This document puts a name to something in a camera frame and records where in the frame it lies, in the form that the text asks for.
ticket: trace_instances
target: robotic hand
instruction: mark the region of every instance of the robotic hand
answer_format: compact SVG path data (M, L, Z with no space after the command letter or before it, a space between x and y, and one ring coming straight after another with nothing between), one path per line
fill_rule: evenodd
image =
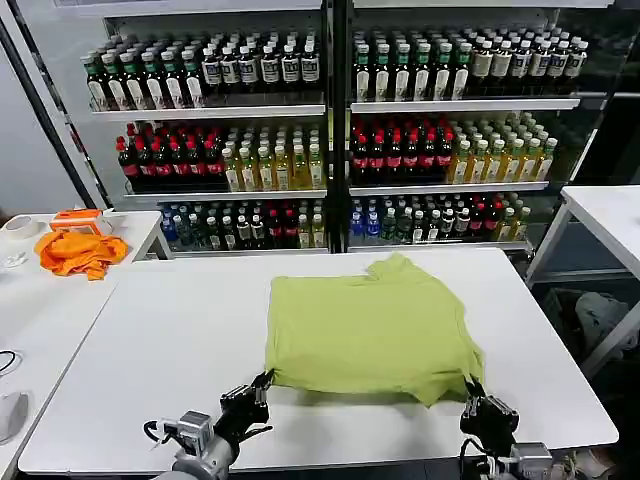
M477 381L467 383L467 400L460 430L480 439L482 446L467 438L460 449L460 477L463 480L544 480L553 458L543 443L516 443L513 432L518 428L518 412L503 401L487 396ZM484 453L467 461L464 454L469 443Z
M222 416L215 425L209 415L194 411L188 411L178 421L145 423L144 432L153 441L164 444L173 439L182 447L172 472L157 479L225 480L229 466L238 458L240 443L273 428L249 430L254 423L269 420L267 390L272 379L273 370L269 370L258 375L251 385L241 385L222 395Z

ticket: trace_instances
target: wire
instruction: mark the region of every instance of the wire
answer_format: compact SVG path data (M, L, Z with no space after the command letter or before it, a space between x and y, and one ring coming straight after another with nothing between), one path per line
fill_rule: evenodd
M0 355L11 355L11 359L7 364L0 368L0 373L2 373L16 361L16 352L12 352L11 350L0 350Z

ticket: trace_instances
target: table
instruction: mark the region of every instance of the table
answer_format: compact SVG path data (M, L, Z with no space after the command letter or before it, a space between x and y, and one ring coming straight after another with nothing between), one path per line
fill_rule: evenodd
M531 287L544 270L562 232L572 216L577 218L625 268L640 279L640 186L565 187L558 210L526 273ZM617 347L640 327L640 303L636 304L581 365L593 376L616 352Z
M488 389L520 412L519 441L551 449L618 433L504 253L405 253L463 301L486 353ZM388 253L269 255L127 268L20 458L29 474L157 474L176 445L152 448L148 420L189 409L217 416L223 392L263 369L270 281L363 274ZM330 299L319 298L317 305ZM457 457L463 405L273 387L274 430L247 441L235 470L365 465Z

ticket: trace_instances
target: t-shirt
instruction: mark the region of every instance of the t-shirt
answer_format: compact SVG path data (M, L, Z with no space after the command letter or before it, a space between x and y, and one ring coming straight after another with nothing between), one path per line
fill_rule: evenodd
M464 400L465 379L482 382L484 364L462 302L397 253L367 272L273 279L266 368L275 369L274 383L406 392L427 406L445 394Z

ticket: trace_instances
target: orange cloth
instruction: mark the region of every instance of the orange cloth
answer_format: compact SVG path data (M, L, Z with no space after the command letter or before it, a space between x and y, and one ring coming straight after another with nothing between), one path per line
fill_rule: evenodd
M127 244L110 235L78 232L51 232L36 244L40 266L56 275L86 272L89 280L102 280L110 263L120 263Z

